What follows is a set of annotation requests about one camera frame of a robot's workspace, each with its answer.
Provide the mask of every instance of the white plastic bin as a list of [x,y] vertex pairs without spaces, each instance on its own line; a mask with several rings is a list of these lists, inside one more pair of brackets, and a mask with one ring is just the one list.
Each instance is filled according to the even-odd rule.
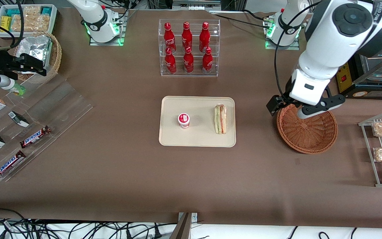
[[[52,10],[51,10],[51,16],[50,16],[50,24],[48,26],[48,33],[52,33],[53,32],[53,29],[54,29],[54,24],[56,22],[56,15],[57,15],[57,8],[56,6],[54,6],[53,4],[22,4],[22,8],[24,8],[25,6],[41,6],[41,8],[44,8],[44,7],[51,7]],[[2,5],[1,6],[1,9],[0,9],[0,26],[1,26],[1,17],[2,16],[6,16],[7,15],[7,9],[18,9],[18,6],[17,5]],[[23,33],[23,36],[24,37],[29,37],[33,34],[34,32],[24,32]],[[12,34],[18,38],[20,37],[20,32],[12,32]],[[11,38],[11,36],[0,30],[0,38]]]

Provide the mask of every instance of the beige tray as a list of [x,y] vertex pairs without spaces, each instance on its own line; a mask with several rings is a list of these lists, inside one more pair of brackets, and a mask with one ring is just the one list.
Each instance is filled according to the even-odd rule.
[[[226,134],[215,132],[214,109],[227,107]],[[178,115],[190,116],[190,127],[179,127]],[[235,145],[235,102],[229,97],[166,96],[162,100],[159,142],[164,146],[232,147]]]

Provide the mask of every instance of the brown wicker basket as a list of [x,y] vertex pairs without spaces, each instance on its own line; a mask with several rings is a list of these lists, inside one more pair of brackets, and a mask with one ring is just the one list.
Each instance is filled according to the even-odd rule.
[[[61,56],[62,56],[61,46],[60,46],[60,43],[57,41],[56,37],[53,36],[52,34],[47,33],[47,32],[35,32],[31,35],[31,37],[38,37],[41,35],[48,36],[53,41],[53,46],[51,48],[51,56],[50,56],[51,70],[47,72],[46,77],[36,78],[33,80],[32,83],[45,83],[48,80],[51,80],[57,74],[58,69],[60,67],[60,63],[61,63]],[[19,49],[19,47],[15,48],[15,54],[17,53],[18,49]],[[21,74],[21,73],[17,73],[17,75],[19,76],[19,80],[23,80],[23,81],[25,81],[25,80],[29,79],[31,76],[33,76],[33,74]]]
[[335,143],[338,126],[331,112],[301,119],[298,108],[289,105],[277,114],[276,124],[284,141],[301,153],[323,153]]

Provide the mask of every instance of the coca-cola bottle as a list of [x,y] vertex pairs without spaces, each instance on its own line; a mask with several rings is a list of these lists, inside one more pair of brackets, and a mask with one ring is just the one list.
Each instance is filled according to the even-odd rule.
[[165,23],[165,43],[166,47],[170,48],[172,50],[172,53],[175,53],[176,51],[176,44],[175,44],[175,34],[172,32],[172,27],[170,26],[170,23]]
[[184,31],[182,32],[182,46],[184,49],[191,47],[192,49],[192,33],[190,31],[190,23],[184,22]]
[[203,56],[203,74],[210,74],[212,71],[212,49],[210,47],[206,48],[206,53]]
[[184,55],[184,71],[191,73],[194,70],[194,56],[191,53],[191,47],[185,48]]
[[210,42],[210,32],[209,32],[209,23],[203,22],[203,30],[200,33],[200,46],[199,50],[204,53],[206,48],[209,46]]
[[166,48],[165,62],[166,62],[168,73],[171,75],[175,74],[176,61],[175,61],[175,57],[172,55],[172,50],[170,48]]

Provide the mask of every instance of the snickers bar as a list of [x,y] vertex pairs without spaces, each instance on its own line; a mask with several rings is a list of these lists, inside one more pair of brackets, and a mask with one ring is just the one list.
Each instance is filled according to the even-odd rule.
[[22,151],[18,151],[15,156],[13,156],[8,162],[6,162],[1,168],[0,168],[0,177],[3,173],[7,172],[10,167],[15,166],[18,162],[23,160],[26,157],[26,155]]
[[22,148],[26,148],[27,146],[35,143],[38,141],[40,138],[42,138],[44,135],[47,133],[50,133],[51,130],[48,128],[48,125],[40,129],[38,132],[34,133],[32,136],[29,138],[25,139],[24,141],[20,142],[20,145]]

